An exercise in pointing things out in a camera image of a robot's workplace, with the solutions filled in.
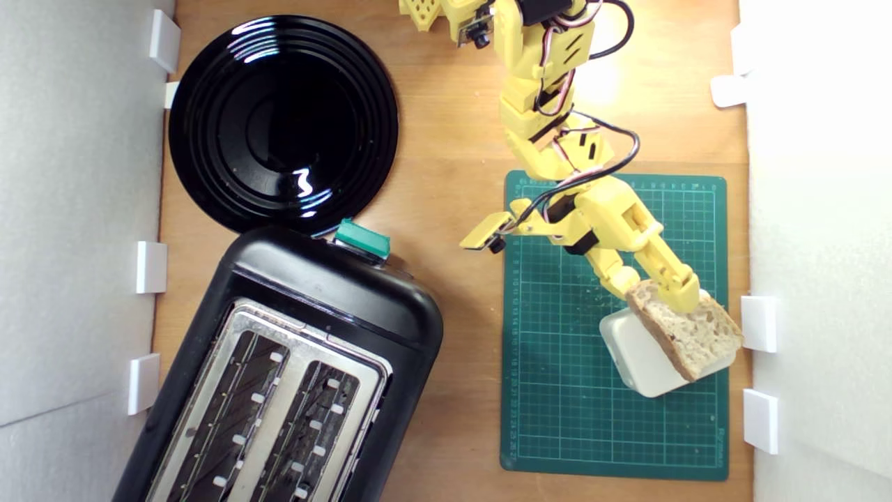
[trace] white wall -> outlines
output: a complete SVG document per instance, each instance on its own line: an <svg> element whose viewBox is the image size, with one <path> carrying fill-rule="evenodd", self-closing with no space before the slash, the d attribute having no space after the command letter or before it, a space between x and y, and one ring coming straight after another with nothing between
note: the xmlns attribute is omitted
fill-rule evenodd
<svg viewBox="0 0 892 502"><path fill-rule="evenodd" d="M741 0L752 292L780 300L780 400L758 502L892 500L892 4Z"/></svg>
<svg viewBox="0 0 892 502"><path fill-rule="evenodd" d="M173 0L0 0L0 500L102 500L143 416L134 294L155 240L166 75L146 56Z"/></svg>

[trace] grid lines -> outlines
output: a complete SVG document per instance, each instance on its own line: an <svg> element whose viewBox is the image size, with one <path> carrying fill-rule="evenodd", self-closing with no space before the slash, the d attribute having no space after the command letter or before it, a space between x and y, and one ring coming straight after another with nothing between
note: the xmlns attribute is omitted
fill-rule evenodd
<svg viewBox="0 0 892 502"><path fill-rule="evenodd" d="M727 304L724 180L620 175L661 221L663 237ZM508 201L551 186L523 172ZM669 479L727 478L728 376L665 396L623 384L599 322L625 307L583 256L546 238L509 237L505 273L502 464L510 470ZM644 276L629 254L623 260Z"/></svg>

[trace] black wire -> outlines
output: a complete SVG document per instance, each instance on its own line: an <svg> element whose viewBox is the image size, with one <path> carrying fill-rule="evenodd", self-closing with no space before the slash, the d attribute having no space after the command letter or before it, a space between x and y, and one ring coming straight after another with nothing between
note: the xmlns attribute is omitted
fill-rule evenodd
<svg viewBox="0 0 892 502"><path fill-rule="evenodd" d="M596 124L598 124L599 126L605 128L605 129L609 129L609 130L612 130L613 132L618 132L620 134L624 134L624 135L628 136L629 138L632 138L632 149L629 150L629 153L625 156L625 158L623 160L619 161L618 163L616 163L616 165L608 167L607 169L605 169L603 171L594 172L588 176L582 176L578 180L573 180L573 181L567 183L566 185L563 185L560 187L555 187L555 188L546 190L546 191L542 192L541 194L539 194L538 197L533 199L533 203L530 204L529 207L524 209L524 211L522 213L520 213L519 216L517 216L517 222L514 224L514 228L520 226L521 223L526 221L526 219L530 217L530 214L533 214L533 211L536 210L537 206L541 205L543 202L550 200L553 196L555 196L561 192L566 192L570 188L576 188L580 185L584 185L586 183L592 182L599 178L604 178L605 176L609 176L609 175L613 174L614 172L617 172L617 171L623 169L623 167L628 165L632 161L632 159L635 158L635 155L638 154L638 151L641 148L641 141L640 141L638 134L635 131L617 127L613 124L604 122L601 119L593 117L587 113L577 112L576 110L573 110L573 113L582 115L583 117L595 122Z"/></svg>
<svg viewBox="0 0 892 502"><path fill-rule="evenodd" d="M632 14L632 8L626 2L624 2L623 0L604 0L604 3L613 4L620 9L623 9L623 12L625 13L625 19L628 21L628 25L625 29L625 36L623 36L623 39L620 40L618 44L599 53L589 54L589 61L604 57L606 55L611 55L614 52L622 49L626 44L629 43L629 38L632 38L632 32L635 31L635 16L634 14Z"/></svg>

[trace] white bracket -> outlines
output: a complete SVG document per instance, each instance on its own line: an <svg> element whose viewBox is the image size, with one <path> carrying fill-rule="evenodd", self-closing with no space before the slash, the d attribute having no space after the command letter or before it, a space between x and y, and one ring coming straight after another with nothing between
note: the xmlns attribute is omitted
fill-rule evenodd
<svg viewBox="0 0 892 502"><path fill-rule="evenodd" d="M130 360L130 385L127 414L134 415L151 407L158 397L161 355L149 354Z"/></svg>
<svg viewBox="0 0 892 502"><path fill-rule="evenodd" d="M176 82L168 82L164 89L164 109L169 110L173 106L173 96L177 94L179 88L179 80Z"/></svg>
<svg viewBox="0 0 892 502"><path fill-rule="evenodd" d="M152 40L149 57L167 73L176 73L179 62L179 26L161 9L152 14Z"/></svg>
<svg viewBox="0 0 892 502"><path fill-rule="evenodd" d="M778 398L743 390L743 440L765 453L778 454Z"/></svg>
<svg viewBox="0 0 892 502"><path fill-rule="evenodd" d="M739 24L731 30L731 60L734 65L733 75L713 77L709 84L713 95L713 103L719 108L743 105L749 98L747 80L759 59L758 44L753 30L746 24Z"/></svg>
<svg viewBox="0 0 892 502"><path fill-rule="evenodd" d="M742 297L740 320L743 347L761 352L778 351L776 298Z"/></svg>
<svg viewBox="0 0 892 502"><path fill-rule="evenodd" d="M140 241L136 245L136 293L167 291L167 245Z"/></svg>

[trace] white plastic container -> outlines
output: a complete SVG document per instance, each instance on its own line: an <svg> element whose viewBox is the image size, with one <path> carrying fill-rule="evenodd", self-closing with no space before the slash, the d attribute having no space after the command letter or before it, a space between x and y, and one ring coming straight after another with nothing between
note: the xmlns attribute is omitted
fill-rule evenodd
<svg viewBox="0 0 892 502"><path fill-rule="evenodd" d="M601 320L600 331L623 383L630 389L644 397L658 397L688 384L632 310L625 308L608 315ZM708 366L700 378L731 366L736 355Z"/></svg>

